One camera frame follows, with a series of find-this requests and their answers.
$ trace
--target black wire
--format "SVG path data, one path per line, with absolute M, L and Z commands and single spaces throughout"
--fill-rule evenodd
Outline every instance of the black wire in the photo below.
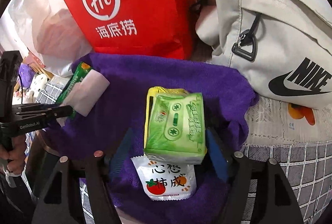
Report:
M 20 79 L 20 82 L 21 82 L 21 92 L 22 92 L 22 98 L 21 98 L 21 104 L 23 104 L 23 83 L 22 83 L 22 77 L 19 75 L 19 79 Z

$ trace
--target white snack packet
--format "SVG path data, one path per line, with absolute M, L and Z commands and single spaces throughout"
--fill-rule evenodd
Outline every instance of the white snack packet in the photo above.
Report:
M 145 193 L 151 200 L 183 200 L 196 191 L 193 165 L 151 161 L 146 156 L 131 158 Z

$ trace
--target green tissue pack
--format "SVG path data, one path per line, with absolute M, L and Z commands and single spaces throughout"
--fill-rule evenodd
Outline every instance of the green tissue pack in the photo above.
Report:
M 144 153 L 164 163 L 202 162 L 206 151 L 201 93 L 156 95 Z

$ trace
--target black clip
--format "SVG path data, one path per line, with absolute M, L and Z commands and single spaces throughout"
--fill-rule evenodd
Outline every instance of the black clip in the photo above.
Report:
M 239 36 L 239 40 L 236 43 L 234 43 L 234 45 L 232 47 L 232 52 L 234 54 L 236 54 L 250 62 L 254 62 L 256 59 L 256 55 L 257 55 L 257 39 L 254 34 L 254 31 L 258 27 L 260 18 L 261 18 L 261 13 L 257 13 L 256 18 L 255 18 L 251 28 L 243 31 Z M 248 45 L 252 45 L 251 52 L 248 52 L 241 48 L 243 46 L 248 46 Z

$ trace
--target silver screw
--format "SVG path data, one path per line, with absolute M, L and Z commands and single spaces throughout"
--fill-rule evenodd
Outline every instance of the silver screw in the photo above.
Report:
M 67 161 L 68 161 L 68 157 L 66 157 L 66 156 L 63 156 L 63 157 L 60 158 L 61 163 L 65 163 Z
M 242 152 L 240 152 L 240 151 L 236 151 L 236 152 L 234 152 L 234 156 L 236 157 L 236 158 L 243 158 L 243 153 Z
M 269 159 L 269 162 L 272 164 L 272 165 L 276 165 L 278 163 L 278 161 L 276 159 L 273 159 L 273 158 L 270 158 Z
M 96 158 L 99 158 L 99 157 L 102 157 L 102 156 L 104 155 L 104 152 L 98 150 L 98 151 L 94 152 L 93 155 L 94 155 Z

